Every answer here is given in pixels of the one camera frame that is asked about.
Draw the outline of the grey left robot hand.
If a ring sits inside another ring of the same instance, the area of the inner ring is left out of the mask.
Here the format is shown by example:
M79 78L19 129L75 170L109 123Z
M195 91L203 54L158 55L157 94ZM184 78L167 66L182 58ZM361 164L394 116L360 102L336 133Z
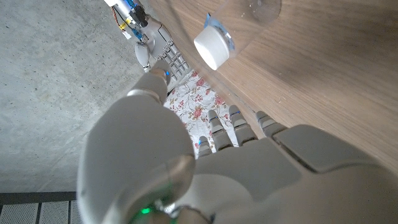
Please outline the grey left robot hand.
M240 110L233 144L209 112L215 150L193 144L164 106L170 68L157 62L91 130L76 197L85 223L396 223L397 176L309 125L262 111L259 139Z

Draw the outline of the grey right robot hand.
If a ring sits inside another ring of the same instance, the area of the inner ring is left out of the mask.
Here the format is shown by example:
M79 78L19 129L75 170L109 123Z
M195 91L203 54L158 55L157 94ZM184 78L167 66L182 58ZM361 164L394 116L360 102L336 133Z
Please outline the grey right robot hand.
M162 66L167 73L168 92L186 80L191 66L161 22L149 17L145 27L137 26L132 31L139 39L135 44L136 58L145 72L155 65Z

